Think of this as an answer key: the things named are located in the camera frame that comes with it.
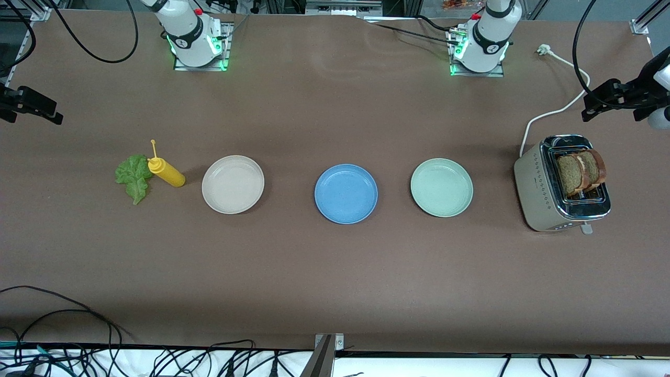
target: yellow squeeze bottle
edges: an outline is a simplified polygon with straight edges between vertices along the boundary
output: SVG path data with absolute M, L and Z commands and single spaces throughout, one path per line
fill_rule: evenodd
M 186 177 L 175 169 L 174 166 L 168 164 L 164 159 L 156 156 L 156 141 L 151 141 L 151 146 L 153 146 L 153 158 L 148 158 L 149 161 L 149 170 L 161 177 L 167 183 L 170 183 L 174 187 L 181 187 L 186 183 Z

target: white power cord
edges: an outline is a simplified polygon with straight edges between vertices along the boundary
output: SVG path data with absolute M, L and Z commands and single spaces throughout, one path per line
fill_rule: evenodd
M 571 62 L 568 62 L 567 60 L 563 59 L 562 57 L 554 54 L 553 51 L 551 51 L 551 47 L 549 47 L 548 44 L 541 44 L 540 47 L 538 47 L 538 49 L 537 49 L 537 53 L 541 56 L 542 55 L 550 55 L 550 56 L 558 59 L 559 61 L 561 61 L 563 63 L 566 63 L 567 65 L 574 68 L 574 65 Z M 582 73 L 582 75 L 584 75 L 584 77 L 586 77 L 586 86 L 588 86 L 591 83 L 591 77 L 588 75 L 588 73 L 584 72 L 584 70 L 581 69 L 581 68 L 580 68 L 580 72 Z M 530 131 L 531 124 L 533 124 L 534 121 L 536 121 L 538 119 L 542 119 L 544 117 L 548 117 L 549 115 L 558 114 L 558 113 L 561 113 L 561 112 L 565 111 L 568 107 L 572 106 L 573 103 L 577 102 L 580 98 L 582 98 L 584 93 L 585 92 L 582 91 L 577 97 L 575 97 L 575 99 L 570 101 L 570 103 L 568 103 L 565 107 L 563 107 L 560 110 L 550 111 L 549 113 L 544 113 L 542 115 L 538 115 L 537 117 L 534 117 L 533 119 L 531 119 L 528 122 L 528 124 L 526 125 L 526 132 L 523 134 L 523 141 L 521 142 L 521 147 L 519 148 L 519 157 L 523 156 L 523 147 L 526 145 L 526 139 L 528 139 L 528 132 Z

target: lettuce leaf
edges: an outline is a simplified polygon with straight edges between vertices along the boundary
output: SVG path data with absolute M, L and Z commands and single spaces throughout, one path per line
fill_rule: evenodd
M 137 205 L 147 196 L 147 179 L 153 176 L 147 165 L 147 156 L 134 154 L 122 162 L 115 172 L 117 183 L 126 185 L 126 193 L 133 198 L 133 204 Z

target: bread slice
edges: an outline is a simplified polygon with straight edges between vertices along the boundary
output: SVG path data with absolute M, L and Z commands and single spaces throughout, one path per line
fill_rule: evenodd
M 561 156 L 556 162 L 566 196 L 575 195 L 591 185 L 584 161 L 576 154 Z
M 602 157 L 600 157 L 600 154 L 597 151 L 589 149 L 578 153 L 577 156 L 584 161 L 586 174 L 589 176 L 590 184 L 589 187 L 584 189 L 585 191 L 593 190 L 600 186 L 601 183 L 605 182 L 605 178 L 607 178 L 605 161 L 602 160 Z

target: bottle nozzle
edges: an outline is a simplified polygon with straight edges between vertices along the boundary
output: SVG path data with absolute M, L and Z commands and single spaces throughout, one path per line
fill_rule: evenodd
M 153 157 L 158 158 L 158 156 L 156 156 L 156 141 L 154 139 L 151 139 L 151 147 L 153 148 Z

